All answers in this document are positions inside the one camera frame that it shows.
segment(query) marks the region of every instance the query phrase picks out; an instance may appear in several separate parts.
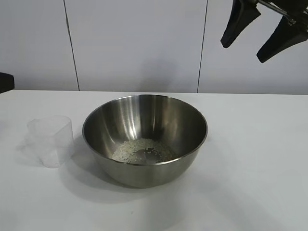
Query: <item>black object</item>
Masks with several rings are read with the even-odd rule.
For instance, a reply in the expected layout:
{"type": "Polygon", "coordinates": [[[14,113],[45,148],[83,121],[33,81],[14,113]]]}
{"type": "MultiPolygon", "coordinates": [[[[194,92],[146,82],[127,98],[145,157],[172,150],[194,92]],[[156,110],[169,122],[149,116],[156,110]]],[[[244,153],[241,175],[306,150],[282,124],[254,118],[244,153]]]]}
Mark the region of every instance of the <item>black object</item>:
{"type": "Polygon", "coordinates": [[[14,76],[0,72],[0,93],[15,88],[14,76]]]}
{"type": "Polygon", "coordinates": [[[245,0],[233,0],[230,19],[221,39],[222,46],[228,48],[239,34],[260,15],[257,4],[251,4],[245,0]]]}
{"type": "Polygon", "coordinates": [[[261,15],[257,10],[258,3],[282,14],[276,30],[257,53],[262,63],[279,52],[308,40],[308,0],[233,0],[230,19],[221,39],[224,48],[229,47],[261,15]]]}
{"type": "Polygon", "coordinates": [[[308,32],[305,26],[298,23],[290,25],[289,21],[282,17],[274,33],[257,53],[257,57],[264,63],[279,52],[307,39],[308,32]]]}

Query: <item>table surface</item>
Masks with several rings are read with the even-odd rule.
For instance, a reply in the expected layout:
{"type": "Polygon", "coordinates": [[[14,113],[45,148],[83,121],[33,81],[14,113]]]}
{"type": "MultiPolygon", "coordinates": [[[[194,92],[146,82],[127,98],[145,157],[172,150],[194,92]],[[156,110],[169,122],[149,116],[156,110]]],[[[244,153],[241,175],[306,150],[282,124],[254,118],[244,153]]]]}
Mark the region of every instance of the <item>table surface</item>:
{"type": "Polygon", "coordinates": [[[2,231],[306,231],[308,96],[164,93],[198,108],[209,136],[172,183],[124,188],[94,162],[86,116],[121,92],[0,94],[2,231]],[[30,158],[26,124],[72,119],[75,155],[58,169],[30,158]]]}

